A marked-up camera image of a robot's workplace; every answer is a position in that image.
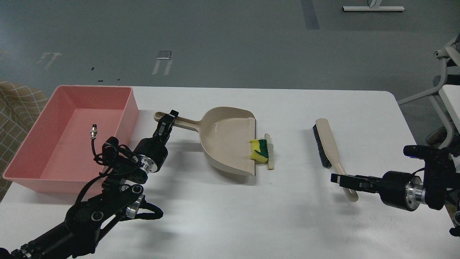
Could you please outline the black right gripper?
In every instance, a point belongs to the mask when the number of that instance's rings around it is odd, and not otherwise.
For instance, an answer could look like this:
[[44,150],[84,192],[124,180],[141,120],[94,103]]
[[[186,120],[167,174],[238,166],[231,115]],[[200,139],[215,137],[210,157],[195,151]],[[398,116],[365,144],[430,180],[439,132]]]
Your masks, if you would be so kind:
[[386,172],[383,177],[365,177],[331,174],[331,182],[350,190],[378,193],[381,201],[390,207],[413,212],[426,204],[426,191],[421,178],[404,172]]

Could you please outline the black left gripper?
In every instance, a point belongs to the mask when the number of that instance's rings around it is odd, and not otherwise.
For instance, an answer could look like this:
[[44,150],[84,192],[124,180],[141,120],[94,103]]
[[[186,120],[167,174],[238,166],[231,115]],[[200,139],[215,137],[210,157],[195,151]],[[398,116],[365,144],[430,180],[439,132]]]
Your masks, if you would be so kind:
[[142,139],[134,149],[140,159],[140,169],[144,172],[158,172],[164,164],[168,151],[166,143],[174,127],[179,112],[157,113],[158,125],[151,138]]

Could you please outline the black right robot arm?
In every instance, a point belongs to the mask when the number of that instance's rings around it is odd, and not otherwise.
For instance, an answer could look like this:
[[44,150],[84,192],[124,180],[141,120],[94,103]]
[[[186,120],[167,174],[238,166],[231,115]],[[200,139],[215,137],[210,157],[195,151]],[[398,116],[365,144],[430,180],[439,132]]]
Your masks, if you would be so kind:
[[378,194],[390,207],[412,212],[419,205],[441,210],[446,202],[455,205],[450,235],[459,237],[459,200],[450,194],[459,192],[459,173],[456,172],[451,151],[445,147],[435,149],[422,145],[404,146],[404,155],[424,161],[423,178],[416,173],[386,172],[383,177],[331,174],[331,182],[347,190]]

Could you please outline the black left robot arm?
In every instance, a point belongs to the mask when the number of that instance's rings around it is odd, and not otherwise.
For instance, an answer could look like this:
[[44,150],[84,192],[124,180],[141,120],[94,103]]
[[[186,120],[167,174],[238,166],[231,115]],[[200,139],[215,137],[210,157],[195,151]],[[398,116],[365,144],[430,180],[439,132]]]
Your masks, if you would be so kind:
[[62,223],[12,252],[1,248],[1,258],[67,259],[94,254],[99,241],[117,223],[162,218],[161,208],[145,200],[143,184],[148,174],[158,172],[166,160],[166,143],[178,117],[175,110],[160,116],[153,136],[142,139],[134,150],[112,136],[100,154],[94,147],[94,124],[92,152],[94,161],[104,170],[82,188]]

